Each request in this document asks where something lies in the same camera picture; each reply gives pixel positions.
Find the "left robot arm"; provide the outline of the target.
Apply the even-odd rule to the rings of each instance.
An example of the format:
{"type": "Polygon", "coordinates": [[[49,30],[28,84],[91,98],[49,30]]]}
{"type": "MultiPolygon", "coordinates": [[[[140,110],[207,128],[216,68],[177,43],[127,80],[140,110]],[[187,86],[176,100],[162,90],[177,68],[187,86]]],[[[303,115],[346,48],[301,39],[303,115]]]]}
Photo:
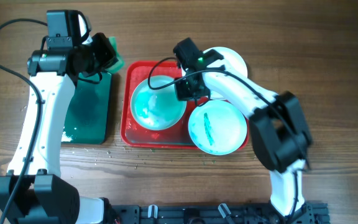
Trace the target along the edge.
{"type": "Polygon", "coordinates": [[[116,41],[102,33],[77,46],[33,52],[21,138],[6,175],[0,176],[1,222],[116,222],[108,199],[82,197],[61,178],[60,149],[78,75],[101,75],[120,65],[116,41]]]}

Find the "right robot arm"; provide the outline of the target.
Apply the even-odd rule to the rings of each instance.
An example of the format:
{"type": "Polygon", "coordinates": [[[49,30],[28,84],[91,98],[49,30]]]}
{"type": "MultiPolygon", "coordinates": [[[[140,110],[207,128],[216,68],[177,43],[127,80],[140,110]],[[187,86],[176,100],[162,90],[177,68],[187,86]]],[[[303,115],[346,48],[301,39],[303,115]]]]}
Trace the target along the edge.
{"type": "Polygon", "coordinates": [[[245,60],[227,47],[200,50],[186,38],[173,48],[182,77],[174,83],[179,100],[198,100],[216,92],[249,121],[253,150],[269,170],[270,203],[287,222],[303,206],[301,175],[309,166],[313,140],[298,98],[267,90],[248,77],[245,60]]]}

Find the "green scrubbing sponge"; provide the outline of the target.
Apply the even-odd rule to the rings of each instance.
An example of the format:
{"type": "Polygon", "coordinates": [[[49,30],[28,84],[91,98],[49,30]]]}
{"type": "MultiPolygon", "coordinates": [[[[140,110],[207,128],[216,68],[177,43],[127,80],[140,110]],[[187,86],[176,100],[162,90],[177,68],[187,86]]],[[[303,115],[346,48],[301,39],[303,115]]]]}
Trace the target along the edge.
{"type": "Polygon", "coordinates": [[[117,43],[116,43],[116,38],[114,36],[108,37],[108,40],[110,42],[110,44],[112,45],[113,49],[115,50],[116,56],[113,60],[113,64],[108,67],[106,69],[107,72],[113,74],[113,73],[117,73],[123,66],[124,66],[124,60],[121,57],[121,55],[119,54],[118,50],[117,50],[117,43]]]}

